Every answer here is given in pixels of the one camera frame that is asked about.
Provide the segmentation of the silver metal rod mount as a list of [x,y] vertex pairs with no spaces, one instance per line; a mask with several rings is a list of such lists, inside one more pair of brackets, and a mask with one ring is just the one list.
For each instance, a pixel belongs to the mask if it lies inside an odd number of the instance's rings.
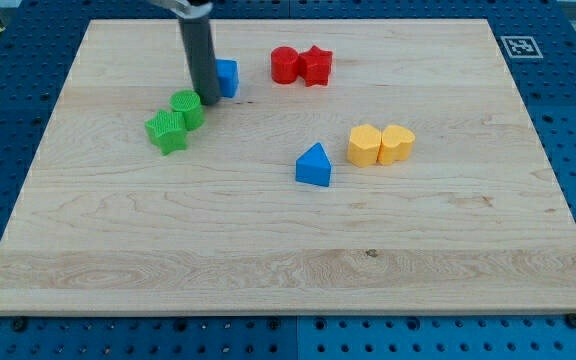
[[213,2],[209,0],[148,0],[148,2],[169,10],[182,19],[205,17],[213,9]]

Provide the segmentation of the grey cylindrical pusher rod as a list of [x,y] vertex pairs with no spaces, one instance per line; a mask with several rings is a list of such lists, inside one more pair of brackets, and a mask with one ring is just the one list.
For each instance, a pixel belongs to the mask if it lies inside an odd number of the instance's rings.
[[178,20],[194,91],[203,105],[214,105],[221,99],[221,92],[210,14],[198,19],[178,17]]

